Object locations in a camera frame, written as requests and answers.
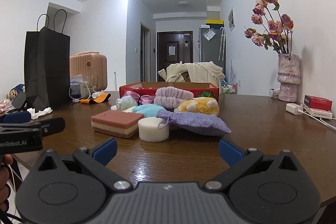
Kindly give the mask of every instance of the red box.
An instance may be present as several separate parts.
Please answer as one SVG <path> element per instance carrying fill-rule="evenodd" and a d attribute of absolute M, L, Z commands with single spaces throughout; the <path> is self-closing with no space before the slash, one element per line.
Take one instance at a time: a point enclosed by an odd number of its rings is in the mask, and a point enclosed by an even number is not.
<path fill-rule="evenodd" d="M 310 108 L 331 111 L 331 106 L 333 102 L 325 98 L 305 95 L 304 103 Z"/>
<path fill-rule="evenodd" d="M 155 96 L 159 88 L 173 86 L 178 89 L 188 90 L 194 94 L 194 97 L 212 97 L 218 102 L 219 88 L 211 83 L 192 83 L 192 82 L 137 82 L 128 85 L 122 85 L 119 88 L 120 97 L 126 91 L 131 90 L 142 95 Z"/>

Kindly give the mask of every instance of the orange strap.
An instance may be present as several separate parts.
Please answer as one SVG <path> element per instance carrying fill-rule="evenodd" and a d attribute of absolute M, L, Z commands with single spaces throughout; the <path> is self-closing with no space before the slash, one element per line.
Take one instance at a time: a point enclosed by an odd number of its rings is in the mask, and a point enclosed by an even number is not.
<path fill-rule="evenodd" d="M 96 104 L 96 103 L 102 103 L 107 102 L 109 98 L 111 97 L 110 93 L 101 93 L 96 99 L 86 99 L 86 100 L 80 100 L 82 104 Z"/>

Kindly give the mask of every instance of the pink suitcase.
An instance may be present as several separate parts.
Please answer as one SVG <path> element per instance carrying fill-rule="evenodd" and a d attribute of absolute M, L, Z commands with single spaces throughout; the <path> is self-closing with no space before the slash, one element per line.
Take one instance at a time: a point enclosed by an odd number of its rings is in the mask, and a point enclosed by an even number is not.
<path fill-rule="evenodd" d="M 81 52 L 70 56 L 70 77 L 83 75 L 83 77 L 98 76 L 96 91 L 107 88 L 107 59 L 99 52 Z"/>

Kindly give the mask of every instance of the refrigerator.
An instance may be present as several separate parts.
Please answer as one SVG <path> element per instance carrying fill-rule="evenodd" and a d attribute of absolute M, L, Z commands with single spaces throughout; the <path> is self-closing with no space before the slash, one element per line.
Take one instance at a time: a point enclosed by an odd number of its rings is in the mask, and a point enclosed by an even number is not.
<path fill-rule="evenodd" d="M 206 39 L 206 37 L 204 36 L 209 30 L 213 30 L 216 33 L 214 37 L 212 37 L 210 40 Z M 199 29 L 199 61 L 200 62 L 212 61 L 217 66 L 222 67 L 223 73 L 226 74 L 225 73 L 226 71 L 226 43 L 224 45 L 224 51 L 223 51 L 223 48 L 221 49 L 221 51 L 219 51 L 221 47 L 221 33 L 222 33 L 222 30 L 220 29 L 220 27 L 211 27 L 211 29 L 207 29 L 207 28 Z"/>

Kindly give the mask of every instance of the woven ball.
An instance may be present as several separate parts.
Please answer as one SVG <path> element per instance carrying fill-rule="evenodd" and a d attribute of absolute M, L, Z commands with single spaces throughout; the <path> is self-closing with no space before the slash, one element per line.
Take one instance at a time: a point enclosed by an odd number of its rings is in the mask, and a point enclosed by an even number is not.
<path fill-rule="evenodd" d="M 19 92 L 18 92 L 17 90 L 11 90 L 11 91 L 9 92 L 9 98 L 10 98 L 11 100 L 14 100 L 18 94 L 19 94 Z"/>

